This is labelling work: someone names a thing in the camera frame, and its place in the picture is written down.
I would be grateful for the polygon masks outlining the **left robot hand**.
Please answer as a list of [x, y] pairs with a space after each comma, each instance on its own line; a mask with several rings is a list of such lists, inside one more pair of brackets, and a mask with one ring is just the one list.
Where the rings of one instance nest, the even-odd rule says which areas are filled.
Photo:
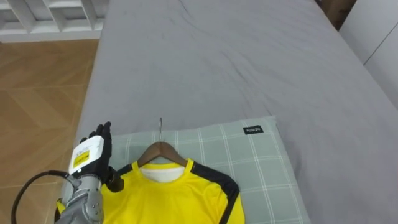
[[72, 150], [68, 173], [77, 179], [86, 175], [96, 177], [111, 192], [120, 192], [124, 189], [124, 180], [109, 165], [111, 156], [111, 122], [107, 121], [99, 124]]

